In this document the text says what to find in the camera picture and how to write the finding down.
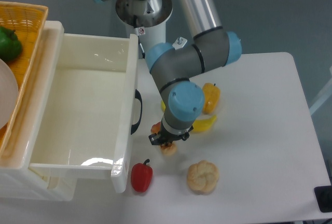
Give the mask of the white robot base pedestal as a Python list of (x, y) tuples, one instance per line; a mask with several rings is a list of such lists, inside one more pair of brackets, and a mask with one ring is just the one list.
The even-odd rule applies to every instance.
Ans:
[(162, 22), (152, 27), (133, 27), (125, 23), (126, 34), (135, 34), (139, 39), (139, 59), (143, 59), (147, 51), (153, 46), (164, 43), (166, 40), (166, 22)]

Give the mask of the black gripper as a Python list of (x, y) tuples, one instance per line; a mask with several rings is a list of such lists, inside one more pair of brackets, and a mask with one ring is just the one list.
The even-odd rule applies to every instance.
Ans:
[(183, 134), (172, 134), (165, 128), (162, 128), (161, 125), (154, 125), (151, 129), (151, 135), (148, 138), (152, 145), (168, 145), (178, 140), (186, 141), (190, 136), (189, 132), (192, 130), (193, 126)]

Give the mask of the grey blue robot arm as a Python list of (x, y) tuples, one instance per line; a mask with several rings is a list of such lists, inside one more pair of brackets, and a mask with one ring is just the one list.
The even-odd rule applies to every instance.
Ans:
[(165, 40), (172, 0), (116, 0), (116, 14), (127, 33), (138, 36), (142, 57), (165, 103), (161, 128), (149, 137), (152, 145), (189, 138), (204, 104), (203, 91), (191, 77), (233, 63), (242, 54), (239, 38), (224, 30), (213, 0), (179, 1), (193, 38), (191, 45)]

